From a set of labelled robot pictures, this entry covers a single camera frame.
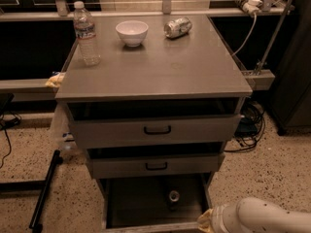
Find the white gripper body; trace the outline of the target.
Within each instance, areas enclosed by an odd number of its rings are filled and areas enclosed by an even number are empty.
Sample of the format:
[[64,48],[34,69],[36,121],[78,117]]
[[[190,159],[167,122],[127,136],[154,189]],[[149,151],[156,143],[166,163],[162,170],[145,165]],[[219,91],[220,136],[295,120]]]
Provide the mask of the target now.
[[212,228],[215,233],[238,233],[240,224],[235,205],[221,205],[212,213]]

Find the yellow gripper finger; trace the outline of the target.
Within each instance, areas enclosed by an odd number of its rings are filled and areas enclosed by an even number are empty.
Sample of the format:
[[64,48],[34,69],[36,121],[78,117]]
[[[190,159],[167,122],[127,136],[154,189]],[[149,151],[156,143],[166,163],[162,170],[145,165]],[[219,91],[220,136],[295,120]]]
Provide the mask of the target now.
[[197,219],[198,229],[202,233],[215,233],[212,227],[212,213],[213,210],[208,209]]

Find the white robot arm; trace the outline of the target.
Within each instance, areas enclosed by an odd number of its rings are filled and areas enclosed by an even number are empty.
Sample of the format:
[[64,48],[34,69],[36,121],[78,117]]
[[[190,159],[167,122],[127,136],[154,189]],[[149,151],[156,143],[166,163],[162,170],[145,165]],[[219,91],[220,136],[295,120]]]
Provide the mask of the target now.
[[197,224],[203,233],[311,233],[311,214],[247,197],[207,210]]

